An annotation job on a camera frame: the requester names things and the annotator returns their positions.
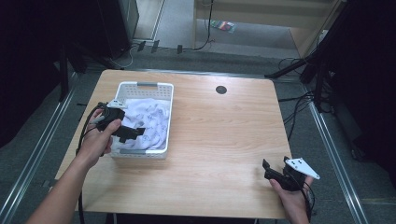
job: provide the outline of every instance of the finger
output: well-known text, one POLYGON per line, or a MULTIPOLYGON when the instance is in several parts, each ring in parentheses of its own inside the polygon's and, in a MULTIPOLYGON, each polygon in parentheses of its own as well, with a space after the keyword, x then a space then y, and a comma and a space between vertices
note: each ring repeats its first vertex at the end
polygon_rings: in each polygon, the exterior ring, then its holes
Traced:
POLYGON ((103 131, 103 134, 105 137, 110 137, 111 134, 113 134, 119 127, 121 126, 121 120, 120 119, 115 119, 111 121, 103 131))
POLYGON ((280 194, 282 192, 282 187, 280 187, 280 184, 275 180, 275 179, 270 179, 270 184, 273 187, 273 189, 280 194))
POLYGON ((100 114, 102 114, 102 112, 103 112, 103 109, 96 109, 96 110, 93 112, 92 116, 90 117, 90 120, 95 119, 95 118, 98 117, 100 114))
POLYGON ((105 148, 105 153, 111 152, 111 145, 112 145, 112 144, 113 144, 113 138, 110 137, 110 138, 108 139, 108 142, 107 142, 107 145, 106 145, 106 148, 105 148))
POLYGON ((91 129, 91 128, 94 128, 96 126, 96 124, 91 124, 91 122, 94 119, 96 119, 100 114, 102 114, 102 112, 103 112, 103 109, 96 109, 93 112, 92 116, 90 117, 90 122, 88 123, 88 127, 87 127, 88 130, 91 129))
POLYGON ((312 183, 314 182, 314 178, 312 176, 307 176, 305 178, 305 184, 307 184, 309 187, 311 187, 312 183))

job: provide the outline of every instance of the hand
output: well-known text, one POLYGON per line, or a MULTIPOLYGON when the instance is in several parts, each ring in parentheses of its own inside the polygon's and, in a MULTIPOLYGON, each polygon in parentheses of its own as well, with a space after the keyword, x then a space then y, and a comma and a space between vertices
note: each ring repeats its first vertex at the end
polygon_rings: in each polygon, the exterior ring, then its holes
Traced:
POLYGON ((121 126, 121 120, 116 119, 109 123, 103 132, 99 132, 95 128, 95 124, 91 124, 91 121, 97 118, 102 111, 103 109, 97 109, 93 112, 81 148, 76 156, 76 159, 87 165, 88 169, 98 162, 102 153, 111 151, 112 138, 110 136, 121 126))
MULTIPOLYGON (((314 179, 308 176, 305 179, 305 183, 311 186, 314 179)), ((309 223, 308 216, 306 215, 305 199, 300 191, 288 191, 282 189, 280 184, 274 180, 270 179, 271 186, 279 195, 282 201, 283 207, 285 208, 286 217, 292 224, 309 223)))

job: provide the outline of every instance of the basket handle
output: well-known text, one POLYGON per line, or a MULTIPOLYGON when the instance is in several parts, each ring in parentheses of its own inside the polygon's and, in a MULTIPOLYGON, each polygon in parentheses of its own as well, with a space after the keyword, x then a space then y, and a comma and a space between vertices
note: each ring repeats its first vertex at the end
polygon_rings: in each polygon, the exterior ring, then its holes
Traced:
POLYGON ((139 87, 158 87, 157 82, 137 82, 136 85, 139 87))

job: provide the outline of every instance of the black cable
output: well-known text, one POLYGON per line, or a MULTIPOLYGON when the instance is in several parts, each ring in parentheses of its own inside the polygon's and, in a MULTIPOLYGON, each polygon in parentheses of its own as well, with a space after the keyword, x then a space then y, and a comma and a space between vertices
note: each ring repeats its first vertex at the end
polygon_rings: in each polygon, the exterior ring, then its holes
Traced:
POLYGON ((298 100, 298 99, 300 99, 301 97, 305 97, 305 96, 313 96, 313 95, 309 95, 309 93, 313 93, 313 91, 308 91, 308 92, 306 92, 304 95, 301 95, 301 96, 298 96, 298 97, 280 99, 280 100, 277 100, 277 101, 281 103, 281 102, 286 102, 286 101, 298 100))
POLYGON ((206 44, 209 43, 209 38, 210 38, 210 22, 211 22, 211 20, 212 20, 213 2, 214 2, 214 0, 211 0, 211 1, 210 1, 210 12, 209 12, 209 22, 208 22, 208 25, 207 25, 207 39, 206 39, 206 42, 205 42, 200 48, 198 48, 198 49, 189 49, 189 50, 200 50, 200 49, 203 49, 203 48, 206 46, 206 44))
MULTIPOLYGON (((306 100, 306 101, 304 101, 302 104, 300 104, 300 105, 298 105, 297 107, 300 107, 300 106, 304 106, 303 108, 301 108, 300 110, 298 110, 297 111, 297 113, 300 113, 301 111, 303 111, 303 110, 305 110, 308 106, 309 106, 309 104, 312 102, 312 100, 306 100)), ((291 120, 292 120, 292 118, 293 117, 295 117, 295 116, 297 116, 297 113, 296 114, 290 114, 286 119, 284 119, 283 120, 283 122, 284 122, 284 124, 286 125, 287 123, 289 123, 291 120)))
POLYGON ((294 126, 295 126, 295 123, 296 123, 296 117, 297 117, 296 115, 297 115, 298 104, 299 104, 303 99, 304 99, 303 97, 300 98, 300 99, 297 101, 296 106, 294 107, 293 122, 292 122, 292 124, 291 124, 290 131, 289 131, 289 134, 288 134, 288 141, 289 141, 290 138, 291 138, 291 134, 293 133, 294 126))
MULTIPOLYGON (((85 120, 84 126, 82 127, 82 130, 81 130, 81 135, 79 136, 78 148, 76 149, 76 156, 77 156, 77 154, 78 154, 78 152, 79 152, 79 149, 81 148, 82 140, 84 139, 85 134, 88 133, 88 132, 90 132, 90 131, 92 131, 93 129, 96 129, 96 128, 97 128, 97 127, 95 127, 95 128, 92 128, 92 129, 88 130, 87 132, 85 132, 86 129, 87 129, 88 123, 90 122, 90 118, 92 117, 92 115, 93 115, 93 113, 96 111, 96 109, 98 109, 98 108, 101 107, 101 105, 102 105, 102 104, 99 103, 99 104, 91 111, 90 115, 89 115, 89 116, 87 117, 87 119, 85 120)), ((81 191, 81 193, 80 193, 79 196, 78 196, 78 215, 79 215, 79 222, 80 222, 81 224, 84 224, 84 223, 85 223, 85 219, 84 219, 84 209, 83 209, 83 206, 82 206, 82 191, 81 191)))
MULTIPOLYGON (((291 176, 291 179, 297 184, 297 186, 300 186, 298 181, 294 178, 293 175, 291 175, 286 169, 284 170, 289 176, 291 176)), ((305 200, 305 210, 306 210, 306 216, 308 217, 308 222, 311 222, 311 214, 312 214, 312 208, 311 204, 309 204, 308 197, 306 196, 306 193, 304 192, 304 186, 300 187, 300 192, 303 194, 304 200, 305 200)))
MULTIPOLYGON (((296 58, 284 58, 284 59, 282 59, 282 60, 280 60, 279 61, 279 63, 277 63, 277 68, 279 69, 279 71, 280 70, 282 70, 281 68, 280 68, 280 65, 283 63, 283 61, 285 61, 285 60, 291 60, 291 62, 290 62, 290 64, 289 65, 292 65, 293 63, 294 63, 294 61, 299 61, 299 60, 302 60, 302 59, 296 59, 296 58)), ((301 75, 301 73, 299 73, 299 72, 297 72, 295 69, 293 70, 295 73, 297 73, 298 75, 301 75)))
POLYGON ((100 125, 96 125, 94 128, 91 128, 91 129, 89 129, 87 132, 85 132, 83 137, 85 137, 85 135, 87 135, 88 132, 90 132, 90 131, 92 131, 92 130, 95 130, 95 129, 97 129, 98 127, 101 127, 101 126, 104 126, 104 125, 105 125, 104 123, 102 123, 102 124, 100 124, 100 125))
POLYGON ((312 210, 314 210, 314 206, 315 206, 315 194, 314 194, 314 191, 311 189, 311 186, 309 186, 307 183, 305 183, 307 186, 308 186, 308 188, 309 188, 309 192, 311 192, 311 194, 312 194, 312 205, 311 205, 311 212, 312 212, 312 210))
MULTIPOLYGON (((309 63, 309 62, 306 60, 307 58, 311 57, 311 56, 315 53, 315 51, 317 51, 317 49, 318 49, 318 47, 315 47, 307 56, 305 56, 305 57, 303 57, 303 58, 301 58, 301 59, 293 59, 293 60, 291 61, 291 63, 290 63, 290 66, 293 64, 294 61, 298 60, 298 61, 304 61, 306 65, 311 65, 311 66, 317 67, 316 64, 309 63)), ((280 63, 283 62, 283 61, 285 61, 285 60, 287 60, 287 59, 292 59, 292 58, 282 59, 282 60, 278 63, 278 68, 279 68, 280 63)), ((294 71, 294 72, 296 72, 297 74, 302 75, 302 73, 299 73, 299 72, 296 71, 296 69, 299 68, 299 67, 296 67, 295 69, 290 70, 289 72, 294 71)))

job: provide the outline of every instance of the power cord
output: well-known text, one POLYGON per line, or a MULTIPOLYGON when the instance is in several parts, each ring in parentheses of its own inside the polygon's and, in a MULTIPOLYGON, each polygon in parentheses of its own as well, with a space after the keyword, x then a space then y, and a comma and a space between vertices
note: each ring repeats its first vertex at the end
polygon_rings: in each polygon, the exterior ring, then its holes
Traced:
POLYGON ((137 46, 138 46, 137 44, 134 44, 129 49, 129 56, 131 57, 131 62, 128 63, 127 65, 121 65, 119 63, 116 63, 116 62, 113 61, 113 59, 110 59, 110 61, 113 62, 116 66, 118 66, 120 68, 127 68, 127 67, 131 66, 131 64, 134 62, 134 58, 132 57, 132 50, 135 49, 137 46))
POLYGON ((214 3, 214 0, 211 0, 209 5, 204 5, 206 7, 210 6, 209 22, 208 22, 208 25, 207 25, 207 39, 206 39, 206 42, 198 49, 189 49, 189 50, 200 50, 200 49, 203 49, 208 43, 211 42, 211 41, 209 41, 209 39, 210 39, 210 22, 212 20, 213 3, 214 3))
MULTIPOLYGON (((79 136, 78 148, 76 149, 76 156, 77 156, 77 154, 79 153, 79 149, 81 148, 82 140, 84 139, 84 136, 85 136, 88 132, 90 132, 90 131, 92 131, 92 130, 94 130, 94 129, 97 128, 97 127, 91 128, 91 129, 89 129, 89 130, 86 132, 87 126, 88 126, 88 124, 89 124, 89 122, 90 122, 90 118, 92 117, 92 115, 93 115, 93 113, 96 111, 96 109, 103 108, 103 106, 105 106, 105 104, 99 103, 99 104, 91 111, 90 115, 88 115, 87 119, 85 120, 84 126, 82 127, 81 134, 80 134, 80 136, 79 136)), ((82 191, 81 191, 81 193, 80 193, 79 196, 78 196, 78 216, 79 216, 79 222, 80 222, 81 224, 85 224, 84 210, 83 210, 83 206, 82 206, 82 191)))
MULTIPOLYGON (((287 175, 291 176, 291 179, 292 179, 297 185, 299 185, 298 181, 294 178, 294 176, 293 176, 291 173, 289 173, 289 171, 284 170, 284 172, 287 173, 287 175)), ((315 205, 315 194, 314 194, 314 192, 312 191, 311 187, 309 187, 308 184, 306 184, 305 182, 304 182, 304 184, 307 185, 309 189, 308 189, 307 192, 305 193, 305 192, 304 192, 304 186, 302 186, 302 187, 300 188, 300 192, 303 194, 303 197, 304 197, 304 200, 305 200, 305 209, 306 209, 306 215, 307 215, 307 217, 308 217, 308 221, 311 222, 312 210, 314 209, 314 205, 315 205), (309 192, 311 192, 312 197, 309 197, 309 196, 307 195, 309 192)))
MULTIPOLYGON (((316 66, 315 64, 309 63, 309 62, 306 60, 306 58, 309 57, 309 56, 311 56, 311 55, 318 49, 319 40, 320 40, 320 37, 321 37, 322 34, 323 34, 323 32, 318 36, 318 38, 317 38, 317 45, 316 45, 316 47, 308 54, 308 56, 305 56, 305 57, 303 57, 303 58, 284 58, 284 59, 280 60, 279 63, 277 64, 277 68, 279 69, 279 71, 282 70, 282 69, 280 68, 280 65, 281 65, 284 61, 286 61, 286 60, 291 60, 290 65, 292 65, 295 61, 304 60, 305 63, 306 63, 307 65, 316 66)), ((294 69, 293 71, 294 71, 295 73, 299 74, 299 75, 302 75, 302 73, 297 72, 296 69, 294 69)))
MULTIPOLYGON (((297 100, 297 103, 294 106, 293 112, 290 115, 288 115, 285 119, 283 119, 283 122, 284 122, 285 125, 287 123, 289 123, 290 121, 292 121, 290 130, 289 130, 289 134, 288 134, 288 140, 291 139, 291 135, 293 133, 293 130, 294 130, 294 127, 295 127, 295 123, 296 123, 297 114, 300 113, 301 111, 305 110, 309 106, 309 104, 314 101, 314 96, 315 96, 314 92, 315 91, 308 91, 307 93, 305 93, 304 95, 299 96, 299 97, 292 97, 292 98, 286 98, 286 99, 279 99, 278 100, 280 103, 297 100)), ((321 97, 320 98, 321 102, 324 102, 324 103, 329 103, 330 102, 330 100, 329 100, 330 96, 326 96, 326 97, 320 96, 320 97, 321 97)), ((324 110, 322 108, 321 108, 321 111, 323 113, 332 113, 331 110, 324 110)))

